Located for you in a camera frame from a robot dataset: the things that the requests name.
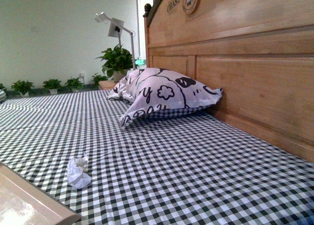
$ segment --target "wooden headboard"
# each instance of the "wooden headboard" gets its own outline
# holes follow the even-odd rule
[[[314,0],[194,6],[157,0],[144,15],[147,66],[222,87],[211,114],[314,162]]]

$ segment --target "wooden nightstand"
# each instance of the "wooden nightstand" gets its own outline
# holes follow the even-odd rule
[[[98,83],[102,90],[113,89],[116,86],[117,82],[114,81],[100,81]]]

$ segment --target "white pillow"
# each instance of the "white pillow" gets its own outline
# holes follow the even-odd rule
[[[130,72],[109,93],[108,100],[125,99],[132,105],[120,118],[122,128],[142,115],[173,117],[216,104],[222,89],[206,85],[180,73],[146,68]]]
[[[3,90],[0,90],[0,101],[4,100],[6,97],[6,94]]]

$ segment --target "mattress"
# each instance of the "mattress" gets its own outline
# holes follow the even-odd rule
[[[7,100],[0,161],[86,224],[314,224],[314,165],[205,112],[138,119],[109,90]],[[67,182],[89,156],[92,182]]]

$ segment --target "crumpled paper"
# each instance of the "crumpled paper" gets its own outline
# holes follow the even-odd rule
[[[72,158],[70,159],[67,167],[67,178],[69,184],[76,188],[81,189],[87,186],[92,178],[87,175],[88,168],[88,155],[84,154],[83,158]]]

